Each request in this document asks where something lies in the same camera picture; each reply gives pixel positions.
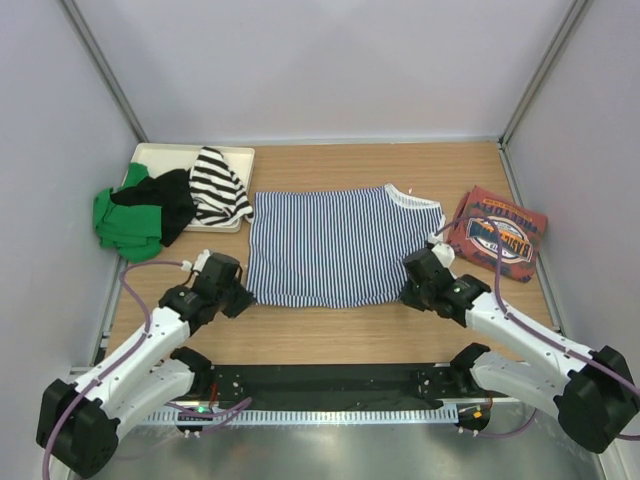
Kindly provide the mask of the blue white striped tank top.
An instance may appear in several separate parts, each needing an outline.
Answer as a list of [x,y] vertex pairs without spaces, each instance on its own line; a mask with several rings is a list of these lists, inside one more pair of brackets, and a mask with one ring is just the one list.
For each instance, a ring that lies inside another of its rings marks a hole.
[[396,301],[403,259],[445,224],[439,202],[392,184],[258,192],[247,287],[261,305],[356,308]]

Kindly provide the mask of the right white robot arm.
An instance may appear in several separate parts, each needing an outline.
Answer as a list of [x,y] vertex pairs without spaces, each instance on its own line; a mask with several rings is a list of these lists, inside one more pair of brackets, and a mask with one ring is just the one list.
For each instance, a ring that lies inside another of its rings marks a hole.
[[639,413],[639,389],[624,356],[593,350],[557,334],[508,306],[495,288],[450,270],[455,258],[443,243],[408,255],[403,302],[489,336],[518,355],[511,361],[472,344],[451,362],[452,387],[472,396],[501,393],[555,418],[584,449],[601,454]]

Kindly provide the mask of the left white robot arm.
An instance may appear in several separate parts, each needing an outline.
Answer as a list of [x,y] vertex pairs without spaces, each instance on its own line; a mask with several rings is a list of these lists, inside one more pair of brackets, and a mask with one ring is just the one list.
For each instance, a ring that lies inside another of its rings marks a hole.
[[210,392],[212,362],[185,343],[217,313],[239,315],[253,297],[233,257],[203,250],[179,266],[187,280],[169,288],[154,309],[144,308],[143,324],[124,343],[76,379],[56,379],[44,390],[36,430],[42,478],[49,478],[53,461],[82,478],[96,475],[149,414]]

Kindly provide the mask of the red tank top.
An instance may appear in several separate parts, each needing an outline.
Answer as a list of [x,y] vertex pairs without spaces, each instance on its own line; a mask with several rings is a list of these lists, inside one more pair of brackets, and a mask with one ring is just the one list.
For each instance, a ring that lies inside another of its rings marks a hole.
[[547,217],[479,186],[463,195],[447,242],[457,256],[521,283],[535,271]]

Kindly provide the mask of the green tank top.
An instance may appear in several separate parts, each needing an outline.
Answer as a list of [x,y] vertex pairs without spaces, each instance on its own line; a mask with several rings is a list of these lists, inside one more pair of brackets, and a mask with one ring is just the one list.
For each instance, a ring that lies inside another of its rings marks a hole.
[[103,249],[113,249],[131,263],[156,257],[161,244],[161,207],[124,206],[112,199],[113,188],[101,190],[93,200],[92,225]]

